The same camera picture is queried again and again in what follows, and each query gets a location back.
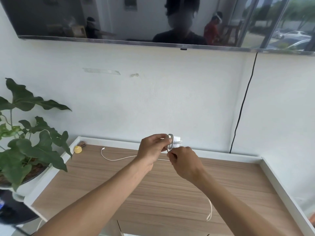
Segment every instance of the television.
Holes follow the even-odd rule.
[[[21,39],[313,55],[315,0],[1,0]]]

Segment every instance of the potted plant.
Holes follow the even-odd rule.
[[[56,101],[45,101],[42,97],[34,97],[33,93],[26,90],[25,85],[18,85],[13,79],[7,78],[6,86],[12,92],[13,99],[10,103],[0,97],[0,187],[12,187],[16,191],[21,184],[40,175],[50,164],[57,169],[67,171],[60,154],[52,150],[52,144],[62,147],[70,156],[72,154],[66,143],[67,131],[59,134],[38,116],[35,117],[35,125],[31,125],[26,120],[20,120],[20,124],[17,125],[12,121],[13,109],[30,111],[35,105],[41,106],[44,110],[70,109]],[[32,144],[36,142],[32,137],[38,132],[39,141]],[[1,144],[4,138],[12,138],[7,146]]]

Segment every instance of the plant pot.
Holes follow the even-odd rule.
[[[18,202],[23,202],[24,197],[34,189],[38,181],[48,169],[49,167],[43,166],[40,168],[40,170],[37,170],[36,174],[33,174],[31,177],[27,178],[26,176],[26,180],[22,182],[17,191],[14,191],[14,189],[9,184],[0,184],[0,189],[12,191],[12,197]]]

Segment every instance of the wood grain surface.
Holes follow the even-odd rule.
[[[100,154],[101,148],[87,145],[80,154],[74,154],[66,163],[68,173],[59,171],[32,206],[50,219],[132,160],[107,161]],[[106,147],[103,154],[117,159],[136,155],[137,151]],[[167,159],[165,154],[161,154],[160,158]],[[285,235],[302,235],[259,165],[208,158],[201,158],[201,161],[219,183]],[[176,229],[179,232],[233,235],[214,207],[211,221],[206,222],[209,212],[209,202],[201,191],[180,178],[170,162],[157,161],[113,219],[121,221],[123,233],[135,233],[136,225],[151,225],[155,232],[158,228],[164,232],[169,229],[167,235],[172,235],[171,232]]]

